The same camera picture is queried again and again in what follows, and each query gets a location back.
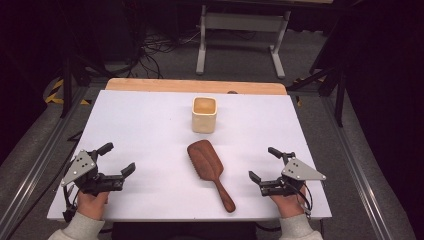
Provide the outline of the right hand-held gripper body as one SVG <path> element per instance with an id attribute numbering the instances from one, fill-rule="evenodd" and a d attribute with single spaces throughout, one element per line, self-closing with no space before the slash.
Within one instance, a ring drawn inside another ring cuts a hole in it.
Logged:
<path id="1" fill-rule="evenodd" d="M 294 152 L 283 153 L 285 164 L 281 176 L 272 181 L 261 181 L 260 192 L 263 196 L 297 195 L 307 180 L 324 181 L 326 176 L 296 157 Z"/>

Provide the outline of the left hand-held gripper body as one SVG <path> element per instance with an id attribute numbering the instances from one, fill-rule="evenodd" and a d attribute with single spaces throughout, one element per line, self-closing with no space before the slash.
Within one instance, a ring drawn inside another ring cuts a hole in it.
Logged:
<path id="1" fill-rule="evenodd" d="M 97 159 L 103 156 L 107 150 L 93 150 L 87 152 L 81 150 L 71 161 L 64 177 L 61 187 L 65 196 L 70 196 L 71 189 L 67 186 L 73 183 L 84 194 L 97 196 L 101 192 L 122 191 L 125 181 L 123 175 L 104 175 L 98 171 Z"/>

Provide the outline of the brown wooden hairbrush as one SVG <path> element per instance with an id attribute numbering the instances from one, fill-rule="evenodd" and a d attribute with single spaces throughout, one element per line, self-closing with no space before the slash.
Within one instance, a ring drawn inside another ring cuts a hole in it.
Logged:
<path id="1" fill-rule="evenodd" d="M 236 205 L 220 181 L 224 166 L 211 142 L 206 139 L 196 141 L 187 147 L 187 153 L 198 176 L 215 184 L 225 210 L 234 212 Z"/>

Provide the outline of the cream square cup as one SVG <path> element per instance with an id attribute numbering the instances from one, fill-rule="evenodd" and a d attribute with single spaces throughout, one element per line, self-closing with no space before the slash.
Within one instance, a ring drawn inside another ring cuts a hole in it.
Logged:
<path id="1" fill-rule="evenodd" d="M 195 97 L 192 103 L 192 131 L 210 134 L 215 131 L 217 101 L 212 97 Z"/>

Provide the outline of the person's right hand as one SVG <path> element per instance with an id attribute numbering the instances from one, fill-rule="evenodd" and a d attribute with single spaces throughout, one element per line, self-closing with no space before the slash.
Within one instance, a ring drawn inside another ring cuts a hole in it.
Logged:
<path id="1" fill-rule="evenodd" d="M 272 195 L 272 201 L 276 204 L 282 218 L 291 218 L 305 213 L 304 199 L 299 195 Z"/>

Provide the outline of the person's left hand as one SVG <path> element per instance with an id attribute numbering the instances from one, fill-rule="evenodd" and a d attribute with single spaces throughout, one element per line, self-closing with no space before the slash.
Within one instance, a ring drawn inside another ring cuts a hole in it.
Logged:
<path id="1" fill-rule="evenodd" d="M 93 220 L 102 220 L 105 205 L 108 203 L 108 197 L 108 192 L 101 192 L 97 196 L 79 192 L 77 197 L 77 211 Z"/>

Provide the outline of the black metal stand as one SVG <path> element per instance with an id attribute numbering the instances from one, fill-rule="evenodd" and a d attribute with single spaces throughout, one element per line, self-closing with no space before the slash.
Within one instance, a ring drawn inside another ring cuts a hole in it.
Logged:
<path id="1" fill-rule="evenodd" d="M 91 82 L 87 68 L 93 69 L 101 77 L 108 79 L 115 75 L 107 71 L 104 67 L 96 65 L 84 57 L 76 54 L 70 54 L 63 58 L 63 94 L 64 103 L 61 117 L 64 118 L 71 110 L 73 105 L 72 83 L 76 82 L 78 86 L 88 86 Z"/>
<path id="2" fill-rule="evenodd" d="M 339 127 L 342 127 L 342 112 L 346 89 L 346 79 L 343 68 L 341 66 L 330 67 L 327 69 L 320 70 L 317 73 L 314 73 L 301 81 L 294 82 L 292 85 L 288 86 L 286 90 L 289 92 L 297 91 L 311 84 L 312 82 L 318 81 L 319 79 L 324 79 L 324 81 L 318 88 L 318 94 L 320 96 L 329 97 L 333 90 L 337 89 L 336 103 L 334 107 L 334 118 L 336 120 L 337 125 Z"/>

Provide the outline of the yellow black hazard tape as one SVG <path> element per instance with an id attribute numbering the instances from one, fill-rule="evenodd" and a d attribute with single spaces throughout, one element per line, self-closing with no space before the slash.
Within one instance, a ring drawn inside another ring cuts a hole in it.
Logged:
<path id="1" fill-rule="evenodd" d="M 55 104 L 63 104 L 64 100 L 62 98 L 58 98 L 57 94 L 60 90 L 60 88 L 63 86 L 64 80 L 59 79 L 57 80 L 53 87 L 51 88 L 50 92 L 48 93 L 47 97 L 45 98 L 46 103 L 55 103 Z"/>

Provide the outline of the aluminium floor rail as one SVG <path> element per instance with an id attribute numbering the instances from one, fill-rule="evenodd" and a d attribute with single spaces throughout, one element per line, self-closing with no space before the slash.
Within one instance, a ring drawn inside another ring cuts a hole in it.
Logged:
<path id="1" fill-rule="evenodd" d="M 67 114 L 58 119 L 58 122 L 53 128 L 47 142 L 43 146 L 36 160 L 33 162 L 32 167 L 21 181 L 13 200 L 0 219 L 0 240 L 7 240 L 8 236 L 12 233 L 12 229 L 17 224 L 21 212 L 41 178 L 47 164 L 50 162 L 53 152 L 58 145 L 58 141 L 60 140 L 73 113 L 83 100 L 87 90 L 87 87 L 78 87 L 75 90 L 74 95 L 69 100 L 71 107 L 67 110 Z"/>
<path id="2" fill-rule="evenodd" d="M 378 240 L 393 240 L 392 234 L 386 224 L 386 221 L 382 215 L 381 208 L 377 202 L 374 191 L 372 190 L 369 181 L 367 180 L 363 169 L 357 159 L 354 157 L 350 142 L 347 135 L 342 127 L 339 126 L 334 116 L 335 108 L 332 101 L 324 97 L 321 99 L 326 114 L 329 117 L 329 121 L 338 137 L 338 140 L 343 149 L 347 168 L 353 178 L 356 189 L 358 191 L 361 202 L 365 208 L 365 211 L 370 220 L 371 226 L 375 232 Z"/>

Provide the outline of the white metal desk frame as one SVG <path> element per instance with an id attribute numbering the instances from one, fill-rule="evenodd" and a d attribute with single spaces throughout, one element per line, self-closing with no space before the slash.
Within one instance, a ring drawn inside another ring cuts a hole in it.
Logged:
<path id="1" fill-rule="evenodd" d="M 269 51 L 277 77 L 284 79 L 286 74 L 279 52 L 290 16 L 290 11 L 285 11 L 281 16 L 215 13 L 209 12 L 207 7 L 203 5 L 200 16 L 200 45 L 198 49 L 196 73 L 198 75 L 202 75 L 204 73 L 207 48 L 207 29 L 273 32 L 276 34 L 276 40 L 273 45 L 269 46 Z"/>

